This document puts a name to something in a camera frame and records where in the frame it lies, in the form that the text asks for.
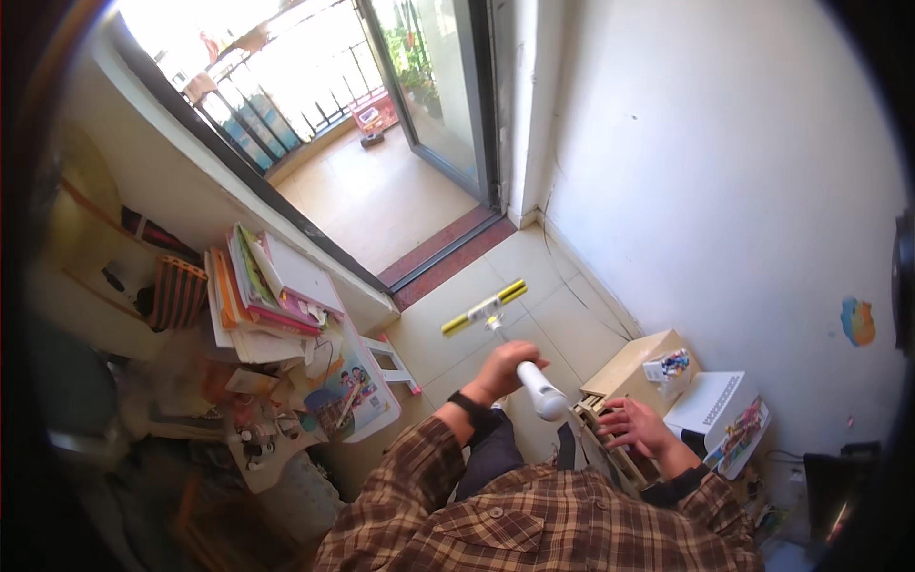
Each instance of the printer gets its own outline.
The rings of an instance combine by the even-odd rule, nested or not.
[[[697,373],[664,416],[664,424],[700,459],[705,459],[727,436],[726,427],[733,425],[758,396],[756,388],[747,382],[746,372]],[[771,423],[765,404],[761,405],[761,419],[762,425],[749,446],[721,473],[726,479],[737,477]]]

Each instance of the red granite threshold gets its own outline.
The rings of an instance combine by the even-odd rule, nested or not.
[[[488,210],[486,212],[487,217],[489,217],[491,213]],[[501,243],[511,236],[515,231],[517,231],[517,229],[514,224],[508,219],[503,218],[492,224],[492,226],[485,231],[471,238],[466,243],[460,245],[455,252],[433,264],[428,270],[417,276],[415,280],[394,293],[393,301],[397,306],[397,309],[403,312],[415,304],[421,297],[444,284],[448,278],[457,274],[469,266],[470,263],[487,253],[496,244]]]
[[[470,232],[490,216],[492,216],[491,210],[482,206],[475,207],[441,231],[433,234],[431,238],[405,254],[400,260],[385,268],[378,275],[378,279],[385,286],[393,286],[398,280],[413,272],[417,266],[432,258],[435,253]]]

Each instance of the brown plaid shirt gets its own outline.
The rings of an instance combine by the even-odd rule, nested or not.
[[[611,489],[596,470],[528,466],[446,504],[464,473],[437,417],[406,429],[318,550],[325,570],[759,570],[753,526],[708,476],[678,510]]]

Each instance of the striped bag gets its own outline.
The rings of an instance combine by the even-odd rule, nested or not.
[[[146,323],[154,331],[192,328],[206,296],[206,272],[175,256],[158,256],[153,313]]]

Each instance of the door threshold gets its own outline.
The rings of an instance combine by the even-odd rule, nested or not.
[[[403,312],[515,232],[514,224],[500,214],[481,222],[397,284],[392,296],[397,309]]]
[[[430,266],[485,231],[500,216],[483,206],[472,209],[391,264],[378,274],[378,279],[391,288],[392,292],[397,292]]]

